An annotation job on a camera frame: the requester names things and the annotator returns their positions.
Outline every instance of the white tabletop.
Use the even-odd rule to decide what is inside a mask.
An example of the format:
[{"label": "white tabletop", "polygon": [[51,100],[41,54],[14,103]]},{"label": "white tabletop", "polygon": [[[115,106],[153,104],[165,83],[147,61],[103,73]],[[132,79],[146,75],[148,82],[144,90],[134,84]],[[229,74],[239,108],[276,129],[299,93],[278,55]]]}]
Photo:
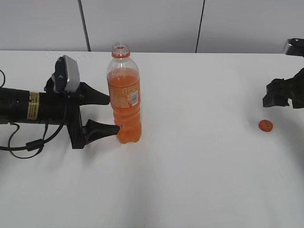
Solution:
[{"label": "white tabletop", "polygon": [[[1,51],[5,87],[43,91],[63,54],[78,60],[82,81],[108,93],[109,53]],[[266,85],[293,77],[302,58],[132,57],[141,72],[141,140],[121,145],[112,136],[72,150],[64,128],[33,159],[1,152],[0,227],[304,227],[304,111],[262,107]],[[110,106],[81,111],[84,124],[113,123]],[[259,130],[262,119],[272,132]],[[43,129],[22,124],[12,145]],[[1,145],[14,130],[0,126]]]}]

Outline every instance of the orange bottle cap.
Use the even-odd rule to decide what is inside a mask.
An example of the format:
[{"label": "orange bottle cap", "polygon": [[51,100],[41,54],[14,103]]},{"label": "orange bottle cap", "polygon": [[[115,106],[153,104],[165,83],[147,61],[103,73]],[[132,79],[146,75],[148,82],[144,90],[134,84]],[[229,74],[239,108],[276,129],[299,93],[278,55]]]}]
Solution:
[{"label": "orange bottle cap", "polygon": [[274,127],[272,122],[270,122],[269,120],[262,120],[258,127],[263,131],[263,132],[269,132],[272,130],[272,128]]}]

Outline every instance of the bottle label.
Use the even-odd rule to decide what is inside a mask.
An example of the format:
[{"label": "bottle label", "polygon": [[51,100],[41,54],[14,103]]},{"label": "bottle label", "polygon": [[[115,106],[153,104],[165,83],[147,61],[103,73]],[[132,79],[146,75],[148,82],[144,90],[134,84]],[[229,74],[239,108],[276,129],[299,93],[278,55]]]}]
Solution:
[{"label": "bottle label", "polygon": [[130,108],[140,103],[140,80],[129,87],[116,87],[109,83],[111,104],[118,108]]}]

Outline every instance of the cable connector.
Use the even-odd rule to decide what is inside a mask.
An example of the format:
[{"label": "cable connector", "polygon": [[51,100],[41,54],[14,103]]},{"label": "cable connector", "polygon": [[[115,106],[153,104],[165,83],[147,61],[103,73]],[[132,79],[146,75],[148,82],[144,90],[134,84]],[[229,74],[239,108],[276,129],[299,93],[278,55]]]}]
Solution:
[{"label": "cable connector", "polygon": [[44,147],[43,139],[37,139],[35,141],[28,142],[26,144],[26,147],[28,151],[33,151],[39,148],[42,149]]}]

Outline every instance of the orange liquid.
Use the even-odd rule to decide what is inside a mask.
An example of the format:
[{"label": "orange liquid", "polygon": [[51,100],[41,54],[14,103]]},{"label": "orange liquid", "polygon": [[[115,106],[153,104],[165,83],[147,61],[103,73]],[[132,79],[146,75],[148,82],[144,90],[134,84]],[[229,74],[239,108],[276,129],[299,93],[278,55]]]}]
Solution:
[{"label": "orange liquid", "polygon": [[[136,70],[125,68],[116,69],[109,73],[108,83],[110,86],[125,88],[135,85],[139,81],[139,73]],[[138,91],[138,104],[129,108],[112,106],[115,124],[120,126],[117,135],[123,144],[137,142],[142,135],[142,123],[140,114],[140,91]]]}]

